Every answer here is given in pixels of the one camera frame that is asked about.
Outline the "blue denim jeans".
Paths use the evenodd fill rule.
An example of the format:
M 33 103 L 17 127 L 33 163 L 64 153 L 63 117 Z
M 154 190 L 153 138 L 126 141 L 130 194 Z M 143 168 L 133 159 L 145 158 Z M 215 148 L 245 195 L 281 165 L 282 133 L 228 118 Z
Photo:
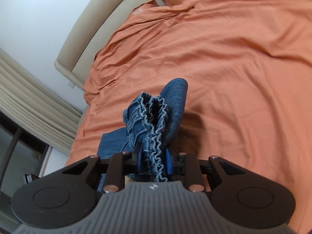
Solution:
M 139 151 L 136 181 L 166 182 L 169 147 L 183 119 L 188 83 L 176 78 L 157 96 L 140 93 L 123 112 L 125 127 L 104 133 L 97 154 L 109 159 L 116 153 Z

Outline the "dark framed window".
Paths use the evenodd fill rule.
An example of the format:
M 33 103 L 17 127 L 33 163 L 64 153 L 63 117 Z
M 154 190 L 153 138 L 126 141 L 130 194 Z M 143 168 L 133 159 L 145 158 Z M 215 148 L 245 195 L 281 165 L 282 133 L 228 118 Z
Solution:
M 49 146 L 1 113 L 1 221 L 16 225 L 11 209 L 24 175 L 39 175 Z

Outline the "beige curtain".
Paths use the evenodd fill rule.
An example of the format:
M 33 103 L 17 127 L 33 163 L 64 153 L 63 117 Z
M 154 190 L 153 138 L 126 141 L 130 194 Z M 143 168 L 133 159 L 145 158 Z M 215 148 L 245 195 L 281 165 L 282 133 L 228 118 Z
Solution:
M 69 155 L 82 116 L 1 50 L 1 112 Z

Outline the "beige upholstered headboard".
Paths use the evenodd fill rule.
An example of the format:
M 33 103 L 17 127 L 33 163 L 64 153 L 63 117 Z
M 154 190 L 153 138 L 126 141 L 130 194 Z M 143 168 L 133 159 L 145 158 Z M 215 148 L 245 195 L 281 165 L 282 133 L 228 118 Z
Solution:
M 95 54 L 108 42 L 135 8 L 150 0 L 90 0 L 71 29 L 56 69 L 74 86 L 83 88 Z

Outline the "orange bed duvet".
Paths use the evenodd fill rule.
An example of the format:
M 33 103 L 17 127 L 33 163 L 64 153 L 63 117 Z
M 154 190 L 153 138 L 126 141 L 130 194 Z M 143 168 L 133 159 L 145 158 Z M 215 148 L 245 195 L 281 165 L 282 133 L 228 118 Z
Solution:
M 173 147 L 218 155 L 286 186 L 289 223 L 311 230 L 311 0 L 185 0 L 136 8 L 99 50 L 68 164 L 124 126 L 141 92 L 188 82 Z

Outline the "white wall switch plate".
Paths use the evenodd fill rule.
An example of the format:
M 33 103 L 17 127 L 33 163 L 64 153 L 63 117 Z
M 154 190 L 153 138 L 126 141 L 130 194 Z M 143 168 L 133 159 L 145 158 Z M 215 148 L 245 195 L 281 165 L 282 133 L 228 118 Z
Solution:
M 69 80 L 69 81 L 67 82 L 67 86 L 68 86 L 69 88 L 73 89 L 74 86 L 75 86 L 75 84 L 74 84 L 72 81 Z

